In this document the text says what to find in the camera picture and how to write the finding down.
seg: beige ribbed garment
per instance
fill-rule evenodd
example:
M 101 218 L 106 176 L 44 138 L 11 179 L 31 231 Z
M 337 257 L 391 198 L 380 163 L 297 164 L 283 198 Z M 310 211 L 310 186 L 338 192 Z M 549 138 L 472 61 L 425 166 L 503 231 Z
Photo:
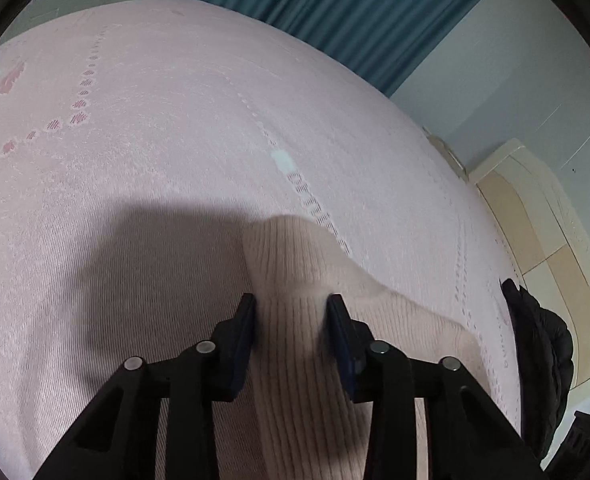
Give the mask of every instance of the beige ribbed garment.
M 269 478 L 363 476 L 371 406 L 353 405 L 342 391 L 323 335 L 331 293 L 341 293 L 351 317 L 366 322 L 376 338 L 415 359 L 437 362 L 456 356 L 489 390 L 474 336 L 377 283 L 324 228 L 280 216 L 253 224 L 243 242 L 258 300 L 250 377 Z M 424 479 L 426 429 L 420 401 L 416 411 L 417 478 Z

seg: silver screw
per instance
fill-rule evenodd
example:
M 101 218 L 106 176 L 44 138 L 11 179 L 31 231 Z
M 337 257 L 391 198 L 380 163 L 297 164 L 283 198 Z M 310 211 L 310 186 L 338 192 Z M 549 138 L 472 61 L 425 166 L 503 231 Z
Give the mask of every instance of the silver screw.
M 195 349 L 200 352 L 200 354 L 210 354 L 215 349 L 215 343 L 213 341 L 200 341 Z
M 129 357 L 126 361 L 124 361 L 124 368 L 132 372 L 133 370 L 137 370 L 140 366 L 142 366 L 143 363 L 144 361 L 141 357 L 134 355 L 133 357 Z
M 385 354 L 390 350 L 390 346 L 385 341 L 373 341 L 371 343 L 371 350 L 376 354 Z
M 456 372 L 457 370 L 459 370 L 461 368 L 461 361 L 459 359 L 457 359 L 456 357 L 444 357 L 444 359 L 441 360 L 441 365 L 446 368 L 446 370 L 451 370 L 453 372 Z

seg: black fabric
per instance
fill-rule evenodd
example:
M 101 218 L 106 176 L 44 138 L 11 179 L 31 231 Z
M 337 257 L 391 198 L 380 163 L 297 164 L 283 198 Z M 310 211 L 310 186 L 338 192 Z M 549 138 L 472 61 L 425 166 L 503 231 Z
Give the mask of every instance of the black fabric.
M 525 288 L 502 283 L 517 348 L 521 437 L 539 460 L 562 421 L 571 387 L 572 337 L 563 319 L 539 306 Z

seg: pink spot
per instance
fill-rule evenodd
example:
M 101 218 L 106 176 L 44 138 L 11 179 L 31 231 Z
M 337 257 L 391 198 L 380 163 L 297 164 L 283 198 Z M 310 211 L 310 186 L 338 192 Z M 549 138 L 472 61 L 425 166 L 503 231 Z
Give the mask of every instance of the pink spot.
M 23 61 L 18 63 L 13 70 L 11 70 L 0 80 L 0 94 L 8 94 L 22 72 L 24 72 Z
M 4 146 L 2 146 L 2 155 L 6 155 L 8 152 L 12 152 L 15 149 L 15 142 L 10 140 Z
M 57 130 L 61 126 L 60 121 L 58 119 L 54 119 L 50 123 L 46 125 L 47 130 Z
M 73 115 L 72 118 L 70 118 L 69 122 L 70 124 L 73 124 L 73 126 L 76 126 L 77 124 L 85 123 L 87 119 L 88 116 L 84 112 L 78 112 L 75 115 Z

